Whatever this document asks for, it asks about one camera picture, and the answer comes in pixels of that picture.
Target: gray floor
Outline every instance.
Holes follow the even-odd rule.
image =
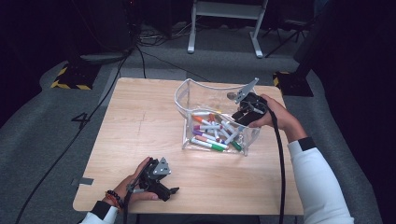
[[[292,55],[302,39],[299,43],[289,42],[268,59],[257,59],[248,39],[250,30],[252,28],[203,30],[197,35],[193,54],[187,53],[189,40],[186,35],[157,47],[140,47],[147,53],[143,54],[147,76],[163,79],[191,77],[197,81],[207,79],[241,84],[258,77],[259,85],[274,85],[272,74],[275,71],[296,69],[298,64]],[[289,34],[281,32],[284,38]],[[259,38],[259,42],[264,53],[268,52],[278,44],[276,32]],[[71,122],[71,119],[83,112],[90,114],[95,109],[104,96],[104,90],[109,89],[107,83],[114,77],[118,65],[103,65],[91,91],[50,88],[64,64],[60,63],[43,74],[40,81],[43,91],[17,111],[0,130],[1,223],[15,223],[29,194],[77,133],[78,123]],[[142,59],[136,50],[122,67],[121,76],[138,77],[141,76],[139,71],[142,71]],[[356,223],[381,223],[372,187],[332,119],[320,80],[313,72],[307,80],[315,96],[285,96],[288,110],[314,137],[333,168]],[[42,182],[20,223],[77,223],[84,218],[85,213],[73,209],[77,187],[71,182],[84,172],[105,113],[106,103],[98,108],[74,144]],[[262,223],[277,223],[276,216],[262,216],[261,220]],[[293,221],[294,217],[285,219],[285,223]],[[298,222],[304,222],[302,217],[298,217]]]

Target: bracelet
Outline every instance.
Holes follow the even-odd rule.
[[[122,211],[124,204],[120,196],[114,190],[110,189],[106,191],[106,197],[115,204],[115,206],[119,209],[119,211]]]

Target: green marker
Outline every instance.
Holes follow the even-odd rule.
[[[222,148],[222,147],[219,147],[219,146],[217,146],[217,145],[215,145],[215,144],[210,144],[210,143],[206,143],[206,142],[197,140],[197,139],[194,138],[194,137],[193,137],[190,141],[191,141],[192,143],[194,143],[194,144],[197,144],[197,145],[200,145],[200,146],[203,146],[203,147],[210,147],[210,148],[212,148],[212,149],[215,149],[216,151],[224,151],[224,148]]]
[[[239,144],[237,144],[235,141],[232,141],[232,142],[231,142],[231,145],[233,145],[233,147],[234,147],[236,150],[238,150],[238,151],[241,151],[241,150],[242,150],[242,147],[239,146]]]

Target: wooden table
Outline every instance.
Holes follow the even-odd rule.
[[[278,215],[280,165],[275,132],[262,127],[259,138],[245,157],[239,154],[182,149],[184,119],[177,112],[174,94],[181,81],[120,78],[80,185],[74,208],[90,211],[108,189],[134,172],[147,156],[165,157],[172,174],[161,180],[180,187],[167,202],[137,202],[132,213]],[[238,86],[206,83],[213,87]],[[256,86],[283,104],[276,87]],[[301,215],[302,204],[295,186],[286,135],[285,215]]]

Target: purple marker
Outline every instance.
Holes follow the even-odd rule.
[[[214,137],[212,135],[209,135],[209,134],[206,134],[206,133],[201,133],[200,131],[197,131],[197,130],[192,131],[192,133],[195,134],[195,135],[200,135],[200,136],[205,137],[207,139],[216,141],[216,137]],[[220,139],[219,142],[224,144],[224,140],[222,140],[222,139]]]

